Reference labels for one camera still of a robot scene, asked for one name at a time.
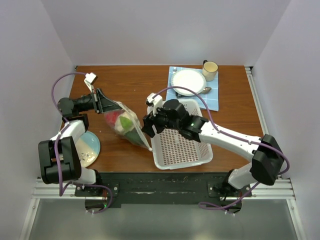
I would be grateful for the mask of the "clear zip top bag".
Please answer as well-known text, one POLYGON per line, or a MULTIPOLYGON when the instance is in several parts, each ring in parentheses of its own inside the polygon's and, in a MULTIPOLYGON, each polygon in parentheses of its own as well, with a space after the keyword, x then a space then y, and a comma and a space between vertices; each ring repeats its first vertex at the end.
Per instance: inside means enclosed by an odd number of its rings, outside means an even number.
MULTIPOLYGON (((152 147, 148 143, 148 140, 147 140, 145 134, 142 132, 142 125, 141 125, 136 113, 120 101, 116 101, 116 104, 118 104, 120 106, 120 110, 116 110, 116 111, 121 111, 121 114, 118 116, 115 125, 122 125, 124 128, 131 127, 130 131, 136 130, 136 132, 139 134, 141 140, 143 141, 142 145, 136 145, 136 146, 146 148, 151 152, 152 147)), ((126 139, 125 135, 119 135, 119 134, 117 134, 117 135, 122 137, 123 139, 126 139)))

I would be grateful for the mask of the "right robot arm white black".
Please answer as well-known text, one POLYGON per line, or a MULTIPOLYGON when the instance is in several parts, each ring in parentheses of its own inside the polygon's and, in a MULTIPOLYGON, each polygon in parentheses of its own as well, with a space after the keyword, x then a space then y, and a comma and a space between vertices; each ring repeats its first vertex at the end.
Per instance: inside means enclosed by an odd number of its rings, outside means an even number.
POLYGON ((163 102, 159 95, 150 96, 146 104, 148 114, 143 117, 142 131, 149 137, 170 129, 187 140, 216 145, 248 161, 247 165, 229 171, 222 185, 227 196, 235 196, 252 183, 274 185, 285 158, 273 136, 245 135, 215 126, 202 116, 190 114, 177 99, 163 102))

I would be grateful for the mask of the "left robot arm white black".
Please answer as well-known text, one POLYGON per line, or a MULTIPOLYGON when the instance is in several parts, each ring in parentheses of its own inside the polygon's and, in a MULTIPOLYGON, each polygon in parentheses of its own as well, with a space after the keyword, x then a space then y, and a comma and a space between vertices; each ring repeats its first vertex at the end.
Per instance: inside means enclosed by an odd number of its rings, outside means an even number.
POLYGON ((99 196, 104 190, 101 176, 97 170, 81 166, 76 142, 89 128, 86 111, 104 114, 121 107, 106 97, 100 88, 79 98, 61 98, 55 106, 62 115, 64 127, 51 139, 38 144, 42 181, 47 185, 58 184, 60 196, 67 188, 63 185, 65 181, 80 185, 92 196, 99 196))

